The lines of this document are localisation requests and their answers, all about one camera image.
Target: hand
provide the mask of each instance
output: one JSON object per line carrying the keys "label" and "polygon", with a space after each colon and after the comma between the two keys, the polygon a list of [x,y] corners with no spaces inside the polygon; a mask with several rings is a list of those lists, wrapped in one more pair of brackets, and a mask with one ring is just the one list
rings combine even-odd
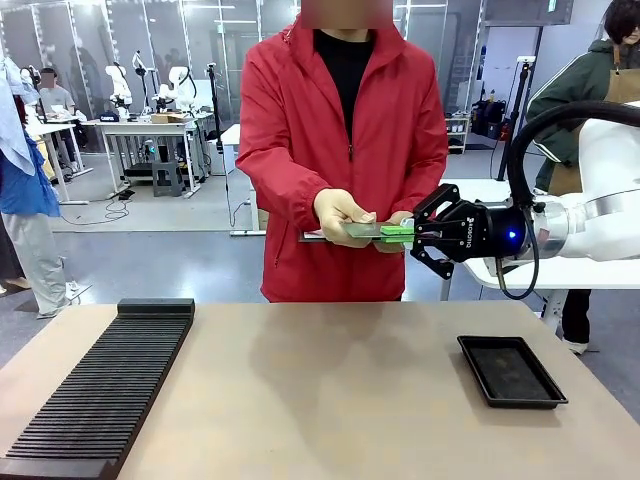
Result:
{"label": "hand", "polygon": [[[401,210],[391,215],[391,218],[387,220],[387,223],[400,225],[402,220],[404,220],[405,218],[411,218],[411,217],[413,217],[413,213]],[[374,242],[374,245],[380,253],[402,253],[405,250],[404,243]]]}
{"label": "hand", "polygon": [[372,223],[375,213],[367,213],[346,190],[326,188],[316,195],[313,209],[320,221],[322,233],[328,241],[351,248],[364,248],[371,241],[368,238],[353,238],[344,231],[344,223]]}

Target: black shirt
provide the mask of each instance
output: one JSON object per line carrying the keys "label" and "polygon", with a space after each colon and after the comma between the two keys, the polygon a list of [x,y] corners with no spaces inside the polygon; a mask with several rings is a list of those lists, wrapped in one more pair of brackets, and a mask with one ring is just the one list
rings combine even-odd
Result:
{"label": "black shirt", "polygon": [[322,30],[314,30],[313,44],[338,89],[347,135],[351,142],[353,110],[356,106],[360,82],[373,53],[373,40],[346,42],[327,35]]}

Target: black tray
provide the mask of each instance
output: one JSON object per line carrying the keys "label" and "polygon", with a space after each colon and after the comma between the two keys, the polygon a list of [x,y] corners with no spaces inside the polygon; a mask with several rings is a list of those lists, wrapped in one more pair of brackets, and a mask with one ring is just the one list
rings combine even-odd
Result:
{"label": "black tray", "polygon": [[490,407],[552,410],[569,403],[523,338],[460,336],[458,343]]}

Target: man's right hand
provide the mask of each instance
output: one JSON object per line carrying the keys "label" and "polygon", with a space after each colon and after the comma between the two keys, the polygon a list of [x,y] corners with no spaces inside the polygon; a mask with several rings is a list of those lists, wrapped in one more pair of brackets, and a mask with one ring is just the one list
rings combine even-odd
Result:
{"label": "man's right hand", "polygon": [[344,231],[345,223],[373,223],[375,213],[368,213],[362,209],[346,190],[326,188],[321,190],[313,201],[322,233],[328,241],[336,245],[351,248],[364,248],[371,240],[367,238],[353,238]]}

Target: black hair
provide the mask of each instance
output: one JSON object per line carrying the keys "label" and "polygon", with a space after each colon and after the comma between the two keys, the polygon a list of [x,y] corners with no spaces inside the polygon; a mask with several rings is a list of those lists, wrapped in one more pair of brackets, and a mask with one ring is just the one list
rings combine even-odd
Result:
{"label": "black hair", "polygon": [[51,67],[44,67],[40,73],[53,73],[54,78],[58,77],[58,73]]}
{"label": "black hair", "polygon": [[604,29],[614,43],[620,45],[625,37],[640,27],[640,0],[613,0],[605,13]]}

